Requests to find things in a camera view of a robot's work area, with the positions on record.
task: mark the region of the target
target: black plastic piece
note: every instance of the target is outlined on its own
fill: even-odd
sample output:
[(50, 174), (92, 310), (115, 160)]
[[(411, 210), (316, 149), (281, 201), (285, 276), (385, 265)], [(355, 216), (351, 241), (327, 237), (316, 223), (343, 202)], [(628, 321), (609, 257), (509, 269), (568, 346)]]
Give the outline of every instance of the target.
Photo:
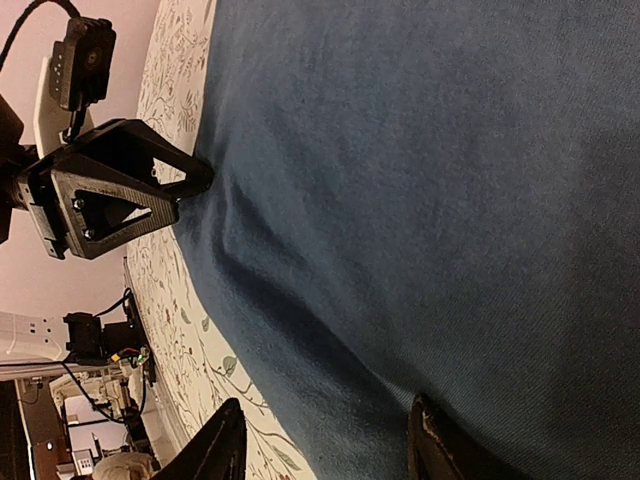
[[(185, 174), (161, 185), (157, 159)], [(94, 259), (174, 224), (178, 201), (206, 191), (213, 170), (141, 120), (112, 120), (21, 172), (18, 190), (49, 255)]]
[(50, 66), (49, 93), (61, 108), (73, 112), (106, 98), (115, 41), (109, 20), (69, 20)]
[(227, 400), (155, 480), (245, 480), (247, 425), (240, 402)]
[(0, 200), (0, 243), (9, 239), (9, 227), (11, 226), (11, 205)]
[(410, 480), (527, 480), (471, 438), (430, 398), (409, 416)]
[(64, 317), (64, 323), (69, 326), (68, 362), (90, 366), (107, 365), (100, 318), (88, 313), (70, 313)]
[(106, 323), (102, 328), (102, 342), (105, 352), (109, 356), (125, 348), (139, 351), (143, 346), (138, 329), (129, 321)]
[[(140, 317), (140, 312), (138, 310), (138, 305), (136, 303), (136, 298), (133, 292), (126, 296), (124, 302), (122, 303), (122, 308), (125, 315), (127, 316), (129, 325), (133, 327), (133, 329), (136, 331), (136, 334), (138, 335), (140, 345), (148, 347), (150, 345), (149, 339), (147, 338), (147, 334), (144, 331), (144, 325), (142, 324), (142, 318)], [(145, 378), (149, 382), (149, 385), (153, 386), (153, 384), (157, 381), (155, 356), (149, 356), (144, 364), (144, 371)]]

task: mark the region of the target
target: pink wall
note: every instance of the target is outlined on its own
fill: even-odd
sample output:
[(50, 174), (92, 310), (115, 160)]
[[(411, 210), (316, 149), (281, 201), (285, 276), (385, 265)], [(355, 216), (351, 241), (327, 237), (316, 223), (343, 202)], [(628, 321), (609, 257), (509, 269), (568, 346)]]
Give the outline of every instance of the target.
[[(2, 0), (0, 42), (29, 0)], [(107, 99), (92, 108), (96, 124), (135, 116), (142, 68), (159, 0), (74, 0), (88, 17), (108, 18), (118, 35)], [(42, 58), (62, 40), (67, 18), (54, 4), (31, 15), (0, 73), (0, 91), (25, 123), (22, 143), (34, 142), (32, 117)], [(0, 311), (52, 316), (97, 312), (123, 290), (124, 250), (92, 262), (50, 258), (27, 214), (14, 214), (9, 241), (0, 245)]]

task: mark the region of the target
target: wire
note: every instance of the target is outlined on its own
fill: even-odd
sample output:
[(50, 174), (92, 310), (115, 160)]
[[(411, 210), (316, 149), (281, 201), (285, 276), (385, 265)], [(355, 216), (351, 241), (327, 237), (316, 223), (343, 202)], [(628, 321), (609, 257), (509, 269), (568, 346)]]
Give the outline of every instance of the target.
[(71, 126), (62, 134), (62, 140), (66, 143), (72, 143), (80, 134), (85, 118), (87, 117), (87, 107), (71, 112)]
[(132, 356), (135, 355), (136, 357), (140, 355), (140, 351), (136, 350), (135, 348), (125, 348), (120, 353), (122, 353), (122, 355), (132, 355)]
[(130, 288), (125, 289), (124, 293), (122, 294), (122, 298), (120, 300), (118, 300), (116, 303), (111, 305), (109, 308), (107, 308), (103, 312), (100, 312), (100, 313), (96, 314), (96, 317), (103, 317), (103, 316), (107, 315), (108, 313), (113, 312), (120, 305), (124, 306), (124, 302), (126, 302), (131, 297), (131, 294), (132, 294), (132, 291), (131, 291)]
[(40, 385), (38, 385), (36, 387), (36, 398), (35, 398), (35, 400), (27, 402), (26, 400), (20, 399), (20, 403), (22, 403), (23, 405), (35, 405), (36, 403), (38, 403), (38, 400), (40, 400), (40, 390), (42, 390), (42, 387)]
[(18, 32), (20, 31), (20, 28), (22, 28), (22, 25), (24, 25), (24, 22), (27, 21), (27, 18), (29, 18), (29, 15), (31, 15), (36, 10), (36, 8), (49, 2), (55, 3), (56, 5), (62, 7), (71, 18), (76, 18), (80, 16), (80, 12), (75, 6), (73, 6), (73, 4), (71, 3), (71, 0), (33, 0), (27, 6), (27, 8), (25, 8), (24, 12), (22, 12), (22, 15), (18, 17), (18, 19), (16, 20), (16, 23), (13, 25), (13, 28), (11, 29), (11, 32), (9, 33), (9, 36), (7, 37), (7, 41), (4, 44), (4, 48), (0, 53), (0, 72), (2, 71), (2, 67), (4, 67), (4, 63), (7, 60), (7, 56), (9, 55), (9, 50), (11, 49), (13, 42), (18, 36)]
[[(96, 401), (93, 398), (91, 398), (91, 395), (87, 393), (87, 391), (82, 386), (82, 383), (80, 383), (80, 380), (78, 380), (78, 378), (73, 374), (69, 366), (65, 362), (60, 362), (60, 364), (67, 371), (67, 373), (69, 374), (73, 382), (80, 389), (80, 392), (82, 392), (82, 395), (89, 401), (89, 403), (91, 404), (91, 407), (95, 411), (97, 411), (100, 415), (102, 415), (104, 418), (106, 418), (110, 422), (119, 423), (120, 425), (126, 424), (126, 421), (124, 419), (117, 419), (112, 415), (108, 415), (107, 413), (104, 412), (104, 410), (98, 407), (98, 405), (96, 404)], [(146, 403), (147, 403), (147, 382), (145, 379), (145, 374), (143, 369), (142, 370), (142, 402), (141, 402), (141, 405), (138, 407), (138, 413), (136, 415), (138, 418), (142, 416)]]

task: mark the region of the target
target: patterned carpet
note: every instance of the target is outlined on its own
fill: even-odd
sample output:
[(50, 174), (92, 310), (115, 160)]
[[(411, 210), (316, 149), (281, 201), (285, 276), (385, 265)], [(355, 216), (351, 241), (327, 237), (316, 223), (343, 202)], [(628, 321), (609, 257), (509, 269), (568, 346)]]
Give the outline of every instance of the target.
[[(139, 118), (187, 152), (198, 130), (214, 13), (215, 0), (164, 0), (144, 70)], [(158, 175), (174, 178), (161, 166)], [(248, 478), (315, 478), (202, 308), (172, 231), (132, 242), (128, 266), (168, 401), (189, 436), (224, 400), (237, 397), (248, 420)]]

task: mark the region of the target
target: blue fabric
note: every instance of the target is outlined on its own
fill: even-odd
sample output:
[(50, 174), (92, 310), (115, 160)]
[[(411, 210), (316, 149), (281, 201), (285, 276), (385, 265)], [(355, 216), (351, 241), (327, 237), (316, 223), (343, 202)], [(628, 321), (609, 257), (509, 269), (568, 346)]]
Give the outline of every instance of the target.
[(403, 478), (420, 391), (534, 478), (640, 478), (639, 5), (218, 0), (175, 231), (319, 478)]

